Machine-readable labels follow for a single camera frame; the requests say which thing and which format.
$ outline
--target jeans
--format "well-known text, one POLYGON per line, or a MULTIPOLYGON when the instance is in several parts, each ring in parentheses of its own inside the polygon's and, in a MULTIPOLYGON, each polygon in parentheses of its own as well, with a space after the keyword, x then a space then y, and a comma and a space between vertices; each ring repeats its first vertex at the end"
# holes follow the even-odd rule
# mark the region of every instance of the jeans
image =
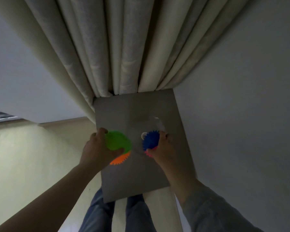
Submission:
MULTIPOLYGON (((115 201, 103 202, 100 188, 93 197, 79 232, 111 232, 115 201)), ((129 197, 126 206, 126 232, 156 232, 143 195, 129 197)))

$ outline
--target blue gear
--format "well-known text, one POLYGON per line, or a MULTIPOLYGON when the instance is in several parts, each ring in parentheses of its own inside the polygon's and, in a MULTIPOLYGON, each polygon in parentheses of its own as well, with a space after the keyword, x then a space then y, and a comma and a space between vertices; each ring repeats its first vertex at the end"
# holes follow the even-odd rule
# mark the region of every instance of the blue gear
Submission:
POLYGON ((152 149, 158 146, 159 139, 160 139, 159 131, 154 130, 154 131, 148 132, 147 135, 144 137, 144 140, 142 143, 143 150, 146 151, 148 148, 152 149))

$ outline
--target orange gear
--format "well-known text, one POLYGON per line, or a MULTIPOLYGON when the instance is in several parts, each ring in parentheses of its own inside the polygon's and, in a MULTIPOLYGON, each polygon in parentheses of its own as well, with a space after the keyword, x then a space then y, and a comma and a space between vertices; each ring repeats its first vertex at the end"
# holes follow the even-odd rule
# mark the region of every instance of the orange gear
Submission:
POLYGON ((131 154, 131 151, 129 151, 128 153, 125 153, 121 156, 118 156, 115 160, 113 160, 110 165, 116 165, 116 164, 121 164, 122 162, 124 162, 129 155, 131 154))

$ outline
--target sleeve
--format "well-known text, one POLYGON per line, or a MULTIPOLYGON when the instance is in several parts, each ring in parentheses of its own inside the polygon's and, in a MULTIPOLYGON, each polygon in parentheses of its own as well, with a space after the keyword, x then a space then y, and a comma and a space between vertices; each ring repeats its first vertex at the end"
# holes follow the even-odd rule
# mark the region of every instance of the sleeve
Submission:
POLYGON ((194 191, 186 199, 183 212, 192 232, 262 232, 208 187, 194 191))

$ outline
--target tiled floor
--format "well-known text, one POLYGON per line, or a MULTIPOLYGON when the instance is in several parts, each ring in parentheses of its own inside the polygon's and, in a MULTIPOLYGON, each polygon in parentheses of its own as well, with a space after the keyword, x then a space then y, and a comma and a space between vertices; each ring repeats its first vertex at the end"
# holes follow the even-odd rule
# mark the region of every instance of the tiled floor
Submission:
MULTIPOLYGON (((0 125, 0 224, 51 187, 79 161, 96 127, 87 119, 41 127, 28 121, 0 125)), ((91 199, 101 186, 88 184, 60 231, 78 231, 91 199)), ((169 188, 144 194, 157 232, 182 232, 169 188)), ((126 199, 116 202, 113 232, 125 229, 126 199)))

